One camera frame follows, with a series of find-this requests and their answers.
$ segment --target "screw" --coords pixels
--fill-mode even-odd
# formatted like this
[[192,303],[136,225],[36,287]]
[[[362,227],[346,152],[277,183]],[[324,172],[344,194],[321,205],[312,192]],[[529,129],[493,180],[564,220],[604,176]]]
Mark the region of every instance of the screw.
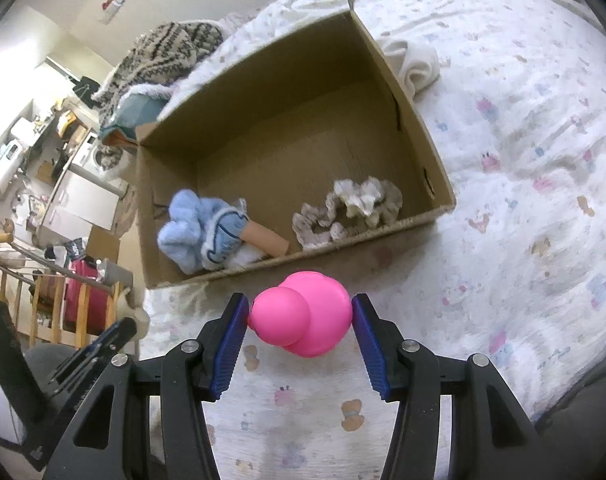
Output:
[[186,354],[191,354],[196,352],[201,345],[196,339],[188,339],[187,341],[183,341],[181,344],[181,352],[185,352]]
[[121,368],[123,365],[128,362],[128,356],[126,354],[116,354],[110,363],[112,363],[117,368]]
[[487,358],[487,355],[483,354],[474,354],[472,361],[476,366],[487,366],[490,364],[490,360]]
[[421,349],[421,345],[414,339],[406,339],[401,343],[401,348],[406,352],[413,353],[419,351]]

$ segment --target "white patterned sheet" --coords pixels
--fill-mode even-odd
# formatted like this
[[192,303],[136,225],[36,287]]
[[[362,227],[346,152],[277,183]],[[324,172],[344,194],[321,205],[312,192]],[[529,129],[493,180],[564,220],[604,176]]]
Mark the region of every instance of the white patterned sheet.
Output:
[[[268,6],[195,70],[171,107],[344,2]],[[436,47],[441,78],[417,106],[456,210],[435,226],[297,266],[148,291],[142,357],[197,335],[233,291],[252,298],[312,268],[351,294],[367,292],[381,317],[437,354],[488,354],[536,418],[606,354],[606,37],[570,0],[357,0],[355,9],[376,38]],[[396,406],[371,391],[351,331],[313,360],[248,331],[230,390],[205,411],[222,478],[376,480]]]

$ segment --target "pink toy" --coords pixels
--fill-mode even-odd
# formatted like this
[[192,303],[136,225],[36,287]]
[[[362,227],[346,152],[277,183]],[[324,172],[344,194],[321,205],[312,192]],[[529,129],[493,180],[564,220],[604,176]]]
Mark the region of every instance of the pink toy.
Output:
[[301,357],[317,357],[334,348],[352,323],[347,290],[320,272],[289,275],[260,293],[248,326],[266,343]]

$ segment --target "bed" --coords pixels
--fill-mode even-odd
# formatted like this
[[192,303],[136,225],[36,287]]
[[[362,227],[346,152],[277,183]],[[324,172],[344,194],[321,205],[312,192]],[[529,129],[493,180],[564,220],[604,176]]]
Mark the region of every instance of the bed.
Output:
[[[232,63],[346,0],[278,0],[181,83],[163,114]],[[484,352],[532,419],[606,356],[606,35],[572,0],[355,0],[375,38],[435,47],[416,97],[455,211],[434,225],[305,262],[369,294],[433,352]],[[300,268],[147,291],[141,357],[164,354]],[[437,478],[447,472],[443,400]],[[153,450],[162,455],[158,405]],[[222,478],[376,480],[396,415],[350,332],[302,360],[248,331],[230,390],[205,406]]]

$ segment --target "box handle hole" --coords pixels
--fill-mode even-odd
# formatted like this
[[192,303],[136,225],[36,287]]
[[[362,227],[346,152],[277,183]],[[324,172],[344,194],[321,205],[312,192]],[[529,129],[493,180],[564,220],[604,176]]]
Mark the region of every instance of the box handle hole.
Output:
[[430,176],[428,175],[427,170],[425,168],[423,168],[423,179],[425,180],[425,189],[427,189],[427,192],[432,198],[435,198],[436,194],[434,193],[434,187],[432,186]]

